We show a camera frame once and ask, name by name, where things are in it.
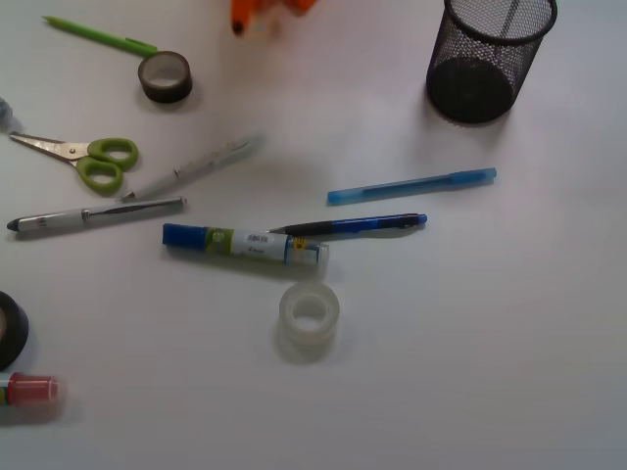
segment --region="black mesh pen holder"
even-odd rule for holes
[[[479,123],[516,101],[542,38],[557,18],[555,0],[445,0],[427,93],[448,118]]]

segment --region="blue pen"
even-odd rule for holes
[[[347,220],[327,220],[325,222],[302,223],[287,227],[273,228],[268,233],[283,233],[293,237],[312,235],[332,235],[335,233],[358,233],[364,230],[381,228],[410,228],[427,221],[423,213],[404,213],[382,217],[349,218]]]
[[[330,204],[359,203],[366,200],[405,196],[416,192],[454,189],[456,187],[491,183],[496,177],[496,168],[459,171],[457,173],[432,176],[430,178],[365,186],[363,188],[344,189],[342,191],[331,191],[328,194],[328,201]]]

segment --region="orange object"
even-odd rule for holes
[[[231,27],[237,36],[244,34],[254,15],[283,3],[294,15],[304,15],[317,0],[231,0]]]

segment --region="silver pen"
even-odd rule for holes
[[[253,141],[254,139],[240,139],[233,142],[228,142],[219,149],[203,155],[198,160],[184,164],[180,168],[173,168],[167,176],[153,181],[152,183],[149,183],[147,186],[138,189],[137,191],[127,192],[118,199],[118,202],[129,203],[131,201],[144,199],[147,196],[159,193],[169,188],[170,186],[173,186],[174,184],[197,174],[202,170],[211,172],[215,169],[219,169],[225,161],[235,156],[240,151],[250,148]]]
[[[117,204],[103,208],[75,209],[72,211],[52,212],[31,217],[21,217],[7,223],[7,228],[14,232],[25,232],[38,228],[57,228],[72,225],[86,224],[89,220],[106,219],[120,213],[138,213],[151,208],[169,207],[182,209],[187,200],[185,198],[161,199],[160,201],[146,201],[145,203]]]

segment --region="light blue pen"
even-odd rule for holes
[[[474,169],[457,173],[432,176],[430,178],[412,179],[396,183],[364,186],[355,189],[331,191],[328,194],[329,204],[352,204],[374,199],[395,198],[417,192],[428,192],[445,189],[457,189],[464,186],[491,183],[497,177],[496,168]]]

